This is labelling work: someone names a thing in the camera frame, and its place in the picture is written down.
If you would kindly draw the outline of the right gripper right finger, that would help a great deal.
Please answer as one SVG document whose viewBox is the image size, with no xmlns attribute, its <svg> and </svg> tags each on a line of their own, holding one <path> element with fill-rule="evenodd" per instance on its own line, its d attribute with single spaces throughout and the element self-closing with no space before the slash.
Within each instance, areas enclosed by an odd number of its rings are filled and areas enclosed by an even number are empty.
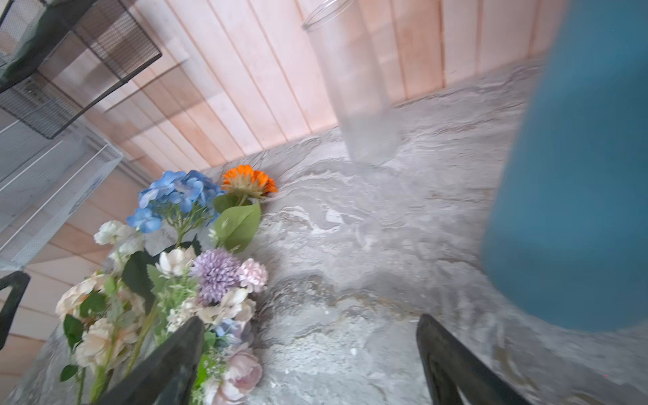
<svg viewBox="0 0 648 405">
<path fill-rule="evenodd" d="M 416 341 L 433 404 L 529 404 L 434 317 L 421 315 Z"/>
</svg>

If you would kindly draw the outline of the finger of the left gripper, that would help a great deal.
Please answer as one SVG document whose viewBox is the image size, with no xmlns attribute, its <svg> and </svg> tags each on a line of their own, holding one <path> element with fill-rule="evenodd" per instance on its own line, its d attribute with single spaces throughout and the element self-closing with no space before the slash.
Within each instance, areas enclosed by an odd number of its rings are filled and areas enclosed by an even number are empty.
<svg viewBox="0 0 648 405">
<path fill-rule="evenodd" d="M 23 271 L 15 271 L 1 278 L 1 290 L 9 290 L 9 295 L 1 309 L 0 349 L 3 349 L 7 342 L 15 314 L 29 283 L 30 275 Z"/>
</svg>

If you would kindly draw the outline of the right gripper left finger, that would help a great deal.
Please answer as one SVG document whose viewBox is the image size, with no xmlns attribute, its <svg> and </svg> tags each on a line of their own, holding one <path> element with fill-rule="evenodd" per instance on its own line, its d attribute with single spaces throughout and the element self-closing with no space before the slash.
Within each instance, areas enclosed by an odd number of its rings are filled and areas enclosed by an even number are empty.
<svg viewBox="0 0 648 405">
<path fill-rule="evenodd" d="M 188 320 L 97 403 L 189 404 L 204 344 L 204 324 Z"/>
</svg>

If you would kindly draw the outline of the orange flower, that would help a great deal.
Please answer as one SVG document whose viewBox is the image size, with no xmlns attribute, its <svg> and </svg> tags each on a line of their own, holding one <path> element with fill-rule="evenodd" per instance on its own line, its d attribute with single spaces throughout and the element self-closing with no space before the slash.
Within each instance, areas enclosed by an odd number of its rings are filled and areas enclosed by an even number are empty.
<svg viewBox="0 0 648 405">
<path fill-rule="evenodd" d="M 210 228 L 210 238 L 217 248 L 244 251 L 258 232 L 262 202 L 278 192 L 275 180 L 250 165 L 239 165 L 223 175 L 224 194 L 212 206 L 219 215 Z"/>
</svg>

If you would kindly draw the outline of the teal ceramic vase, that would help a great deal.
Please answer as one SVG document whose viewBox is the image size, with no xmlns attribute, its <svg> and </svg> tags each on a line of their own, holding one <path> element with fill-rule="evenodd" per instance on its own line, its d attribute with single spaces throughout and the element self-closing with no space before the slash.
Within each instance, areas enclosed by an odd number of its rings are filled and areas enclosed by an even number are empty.
<svg viewBox="0 0 648 405">
<path fill-rule="evenodd" d="M 647 4 L 570 5 L 525 113 L 481 263 L 525 312 L 587 332 L 647 317 Z"/>
</svg>

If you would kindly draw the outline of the clear glass vase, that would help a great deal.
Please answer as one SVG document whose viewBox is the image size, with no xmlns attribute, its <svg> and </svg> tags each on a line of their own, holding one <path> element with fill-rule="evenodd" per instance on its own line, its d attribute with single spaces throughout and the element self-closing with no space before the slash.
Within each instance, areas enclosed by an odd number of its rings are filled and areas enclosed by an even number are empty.
<svg viewBox="0 0 648 405">
<path fill-rule="evenodd" d="M 303 23 L 340 132 L 356 163 L 382 165 L 402 143 L 376 51 L 356 1 L 325 1 Z"/>
</svg>

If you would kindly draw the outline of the white poppy flower stem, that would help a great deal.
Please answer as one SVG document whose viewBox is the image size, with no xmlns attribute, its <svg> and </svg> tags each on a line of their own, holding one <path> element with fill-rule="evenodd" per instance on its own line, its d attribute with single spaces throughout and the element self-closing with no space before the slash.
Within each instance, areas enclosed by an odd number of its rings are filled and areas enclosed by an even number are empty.
<svg viewBox="0 0 648 405">
<path fill-rule="evenodd" d="M 112 246 L 109 258 L 120 266 L 124 266 L 134 253 L 144 248 L 142 236 L 135 229 L 117 220 L 102 224 L 93 238 L 98 245 Z"/>
</svg>

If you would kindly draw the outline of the cream peach carnation bunch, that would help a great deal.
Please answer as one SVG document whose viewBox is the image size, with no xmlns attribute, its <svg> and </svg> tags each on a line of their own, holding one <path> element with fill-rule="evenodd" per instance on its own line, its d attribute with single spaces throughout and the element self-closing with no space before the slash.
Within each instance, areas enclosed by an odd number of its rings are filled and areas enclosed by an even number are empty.
<svg viewBox="0 0 648 405">
<path fill-rule="evenodd" d="M 95 403 L 115 370 L 133 357 L 146 317 L 145 299 L 119 274 L 94 273 L 61 296 L 56 314 L 70 353 L 60 381 L 76 383 L 75 402 L 82 404 L 91 379 L 89 402 Z"/>
</svg>

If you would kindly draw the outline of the blue hydrangea flower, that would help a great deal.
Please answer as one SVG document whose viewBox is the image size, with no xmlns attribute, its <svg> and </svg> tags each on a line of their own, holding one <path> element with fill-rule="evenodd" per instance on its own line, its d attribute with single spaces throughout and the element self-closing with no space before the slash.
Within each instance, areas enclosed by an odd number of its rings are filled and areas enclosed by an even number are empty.
<svg viewBox="0 0 648 405">
<path fill-rule="evenodd" d="M 188 248 L 185 236 L 219 217 L 214 199 L 224 194 L 225 190 L 199 171 L 167 170 L 139 192 L 138 207 L 128 216 L 127 225 L 151 234 L 168 224 L 177 234 L 175 245 Z"/>
</svg>

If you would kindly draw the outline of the black mesh basket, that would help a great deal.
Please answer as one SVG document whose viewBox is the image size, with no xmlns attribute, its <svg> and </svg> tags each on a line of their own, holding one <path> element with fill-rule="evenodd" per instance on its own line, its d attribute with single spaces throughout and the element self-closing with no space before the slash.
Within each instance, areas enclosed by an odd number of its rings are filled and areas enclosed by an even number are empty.
<svg viewBox="0 0 648 405">
<path fill-rule="evenodd" d="M 126 1 L 1 3 L 1 108 L 48 140 L 161 56 Z"/>
</svg>

